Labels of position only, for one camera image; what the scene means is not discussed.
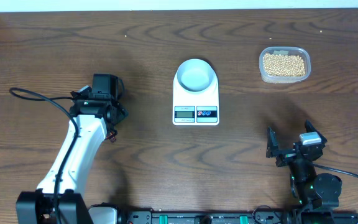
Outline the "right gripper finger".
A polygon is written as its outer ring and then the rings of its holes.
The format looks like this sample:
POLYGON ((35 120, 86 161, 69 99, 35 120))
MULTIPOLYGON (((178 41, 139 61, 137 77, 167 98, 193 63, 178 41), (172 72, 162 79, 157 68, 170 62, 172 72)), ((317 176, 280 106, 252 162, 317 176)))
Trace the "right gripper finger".
POLYGON ((266 157, 276 157, 279 151, 278 142, 274 130, 269 126, 267 128, 267 150, 266 157))
POLYGON ((305 129, 307 133, 318 133, 317 129, 311 124, 308 119, 305 121, 305 129))

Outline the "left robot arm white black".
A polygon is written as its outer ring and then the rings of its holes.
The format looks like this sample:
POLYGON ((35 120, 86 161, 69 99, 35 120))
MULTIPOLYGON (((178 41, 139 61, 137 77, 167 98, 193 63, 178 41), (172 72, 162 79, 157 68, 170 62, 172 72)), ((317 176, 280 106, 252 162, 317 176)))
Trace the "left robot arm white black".
POLYGON ((72 91, 69 110, 32 91, 27 100, 47 101, 69 119, 67 136, 55 162, 33 192, 21 192, 16 202, 19 223, 125 223, 126 214, 115 205, 88 208, 83 200, 94 157, 105 140, 114 142, 115 125, 127 115, 119 100, 123 81, 110 74, 95 74, 92 85, 72 91))

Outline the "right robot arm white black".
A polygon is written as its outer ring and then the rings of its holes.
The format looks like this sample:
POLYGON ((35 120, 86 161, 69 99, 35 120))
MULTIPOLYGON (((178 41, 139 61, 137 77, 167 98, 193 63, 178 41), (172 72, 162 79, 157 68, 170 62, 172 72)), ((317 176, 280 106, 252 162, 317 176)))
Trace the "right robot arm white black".
POLYGON ((282 215, 283 223, 334 223, 342 180, 329 173, 317 174, 314 161, 323 155, 327 139, 305 121, 306 132, 291 149, 280 149, 275 131, 267 129, 266 157, 276 158, 277 167, 289 167, 291 190, 300 206, 282 215))

